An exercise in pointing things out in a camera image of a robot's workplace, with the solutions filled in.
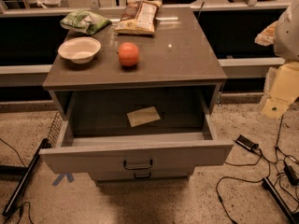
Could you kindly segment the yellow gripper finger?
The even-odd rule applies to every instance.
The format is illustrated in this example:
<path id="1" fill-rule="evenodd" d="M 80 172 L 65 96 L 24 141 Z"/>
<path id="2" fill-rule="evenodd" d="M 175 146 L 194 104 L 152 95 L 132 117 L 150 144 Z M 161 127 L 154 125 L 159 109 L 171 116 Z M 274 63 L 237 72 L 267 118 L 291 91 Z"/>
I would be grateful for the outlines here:
<path id="1" fill-rule="evenodd" d="M 264 28 L 254 39 L 254 42 L 261 46 L 269 46 L 274 44 L 274 37 L 277 28 L 277 22 L 274 21 Z"/>
<path id="2" fill-rule="evenodd" d="M 279 68 L 270 67 L 261 100 L 262 114 L 280 119 L 299 97 L 299 62 L 287 62 Z"/>

